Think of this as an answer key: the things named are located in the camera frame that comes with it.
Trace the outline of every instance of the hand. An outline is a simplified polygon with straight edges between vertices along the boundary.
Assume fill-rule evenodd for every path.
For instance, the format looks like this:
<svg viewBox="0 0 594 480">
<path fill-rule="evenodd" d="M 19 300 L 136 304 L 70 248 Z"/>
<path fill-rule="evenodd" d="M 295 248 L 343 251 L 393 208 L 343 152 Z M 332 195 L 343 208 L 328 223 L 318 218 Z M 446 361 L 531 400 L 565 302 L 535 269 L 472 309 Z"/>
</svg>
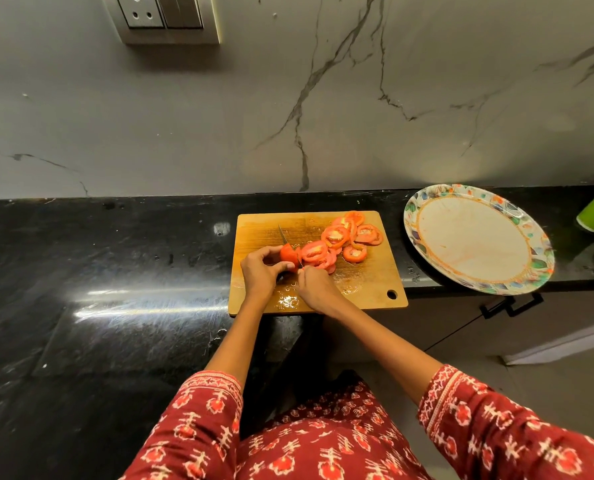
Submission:
<svg viewBox="0 0 594 480">
<path fill-rule="evenodd" d="M 297 272 L 297 284 L 301 298 L 316 312 L 340 319 L 341 310 L 350 304 L 325 269 L 305 266 Z"/>
<path fill-rule="evenodd" d="M 275 290 L 277 275 L 295 267 L 293 263 L 286 261 L 278 262 L 273 266 L 267 266 L 264 263 L 265 258 L 278 259 L 281 248 L 282 246 L 266 246 L 251 252 L 241 260 L 246 298 L 259 299 L 260 303 L 263 302 L 263 306 L 266 306 Z"/>
</svg>

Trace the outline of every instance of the black granite countertop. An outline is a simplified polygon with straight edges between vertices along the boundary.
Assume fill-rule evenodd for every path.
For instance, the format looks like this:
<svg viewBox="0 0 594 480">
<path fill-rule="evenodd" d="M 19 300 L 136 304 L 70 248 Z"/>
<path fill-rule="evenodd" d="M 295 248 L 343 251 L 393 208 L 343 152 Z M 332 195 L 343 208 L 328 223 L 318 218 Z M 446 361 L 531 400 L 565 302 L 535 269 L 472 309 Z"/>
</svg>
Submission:
<svg viewBox="0 0 594 480">
<path fill-rule="evenodd" d="M 541 290 L 594 290 L 594 235 L 573 224 L 594 187 L 495 191 L 552 240 L 556 272 Z M 475 293 L 410 245 L 402 213 L 414 192 L 0 201 L 0 478 L 121 475 L 230 326 L 239 214 L 377 210 L 410 306 Z M 264 318 L 253 379 L 285 359 L 302 327 Z"/>
</svg>

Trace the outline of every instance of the floor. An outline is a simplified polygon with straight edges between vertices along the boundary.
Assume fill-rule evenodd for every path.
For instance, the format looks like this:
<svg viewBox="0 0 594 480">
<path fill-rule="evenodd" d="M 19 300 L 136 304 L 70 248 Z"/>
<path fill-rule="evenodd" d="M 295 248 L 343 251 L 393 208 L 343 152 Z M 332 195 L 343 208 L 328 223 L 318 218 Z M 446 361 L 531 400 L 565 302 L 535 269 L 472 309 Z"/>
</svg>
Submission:
<svg viewBox="0 0 594 480">
<path fill-rule="evenodd" d="M 594 438 L 594 349 L 543 365 L 506 367 L 499 359 L 446 360 L 484 381 L 542 419 Z M 332 363 L 331 373 L 354 369 L 372 387 L 413 452 L 437 480 L 457 480 L 417 422 L 416 406 L 377 362 Z"/>
</svg>

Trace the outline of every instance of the cabinet door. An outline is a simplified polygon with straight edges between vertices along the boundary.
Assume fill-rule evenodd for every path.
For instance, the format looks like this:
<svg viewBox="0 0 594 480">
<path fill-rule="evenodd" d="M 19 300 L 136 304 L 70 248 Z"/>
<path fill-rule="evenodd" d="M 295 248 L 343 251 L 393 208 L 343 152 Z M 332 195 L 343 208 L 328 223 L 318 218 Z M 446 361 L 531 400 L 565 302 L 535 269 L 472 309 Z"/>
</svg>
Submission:
<svg viewBox="0 0 594 480">
<path fill-rule="evenodd" d="M 542 294 L 543 303 L 510 317 L 506 311 L 464 327 L 428 352 L 455 356 L 511 355 L 594 325 L 594 291 Z"/>
<path fill-rule="evenodd" d="M 481 299 L 482 296 L 418 298 L 411 299 L 406 308 L 376 310 L 369 312 L 369 315 L 414 346 L 425 350 L 480 315 Z M 333 341 L 331 361 L 374 360 L 359 340 L 340 324 L 327 321 L 325 329 Z"/>
</svg>

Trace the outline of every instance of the wooden cutting board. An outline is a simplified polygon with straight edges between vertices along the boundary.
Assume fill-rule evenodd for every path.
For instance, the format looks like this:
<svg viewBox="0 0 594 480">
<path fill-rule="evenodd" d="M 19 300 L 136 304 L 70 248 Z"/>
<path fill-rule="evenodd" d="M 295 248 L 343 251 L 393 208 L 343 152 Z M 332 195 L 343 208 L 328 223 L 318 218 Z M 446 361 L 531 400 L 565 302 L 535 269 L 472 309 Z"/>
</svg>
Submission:
<svg viewBox="0 0 594 480">
<path fill-rule="evenodd" d="M 228 313 L 238 313 L 246 294 L 240 261 L 251 251 L 283 244 L 278 226 L 282 227 L 286 239 L 293 246 L 304 246 L 309 241 L 318 241 L 322 231 L 335 218 L 344 214 L 345 212 L 241 214 L 237 218 Z M 383 233 L 383 242 L 379 246 L 368 246 L 368 257 L 358 264 L 347 263 L 339 255 L 333 280 L 345 297 L 363 310 L 404 308 L 408 306 L 408 300 L 379 212 L 368 210 L 364 214 L 365 223 L 373 224 Z M 296 274 L 286 273 L 277 283 L 264 313 L 287 315 L 312 312 L 299 298 L 296 286 Z"/>
</svg>

